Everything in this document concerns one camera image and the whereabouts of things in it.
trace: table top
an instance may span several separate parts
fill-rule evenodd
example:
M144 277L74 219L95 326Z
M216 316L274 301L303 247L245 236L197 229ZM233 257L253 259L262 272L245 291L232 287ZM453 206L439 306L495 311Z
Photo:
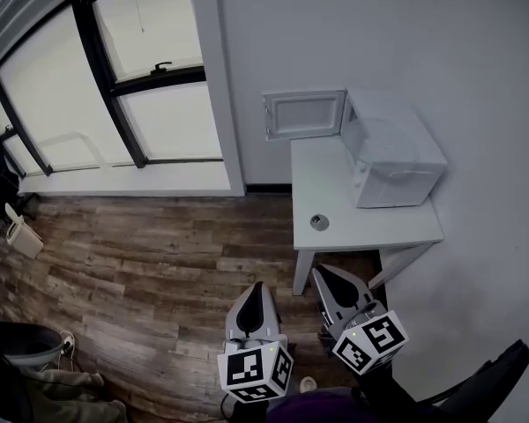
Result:
M291 146L295 249L378 249L443 239L430 198L413 207L356 208L340 136L293 139ZM309 223L318 213L329 220L323 232Z

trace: table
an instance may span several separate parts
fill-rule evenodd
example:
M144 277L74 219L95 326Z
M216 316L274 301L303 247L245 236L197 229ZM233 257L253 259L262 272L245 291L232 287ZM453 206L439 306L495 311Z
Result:
M428 197L415 207L359 209L353 204L351 167L340 136L290 141L294 249L298 260L293 294L302 294L316 252L380 249L383 269L369 288L387 282L433 243L443 240L439 220ZM322 214L323 232L309 223Z

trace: purple fabric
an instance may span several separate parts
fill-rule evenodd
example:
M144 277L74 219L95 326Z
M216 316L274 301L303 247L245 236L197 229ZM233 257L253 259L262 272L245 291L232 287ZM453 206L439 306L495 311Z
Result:
M267 423L382 423L352 397L332 392L302 393L268 412Z

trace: white cube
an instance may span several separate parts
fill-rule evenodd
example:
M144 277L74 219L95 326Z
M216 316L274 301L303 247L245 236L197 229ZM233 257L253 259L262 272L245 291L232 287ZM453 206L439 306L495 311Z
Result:
M220 354L221 388L246 404L284 397L293 364L280 342Z
M408 341L404 327L392 310L347 329L333 352L355 373L364 375L389 362Z

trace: table leg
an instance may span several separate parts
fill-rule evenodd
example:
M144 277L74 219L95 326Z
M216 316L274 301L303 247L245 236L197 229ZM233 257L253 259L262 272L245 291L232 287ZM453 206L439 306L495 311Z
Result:
M292 285L292 294L294 296L303 293L308 280L309 270L314 261L316 252L313 250L299 250L298 261L296 262L296 271L294 274L294 284Z
M380 249L382 270L369 281L369 288L374 290L388 282L431 246L433 243L425 243L412 248L387 249L385 253Z

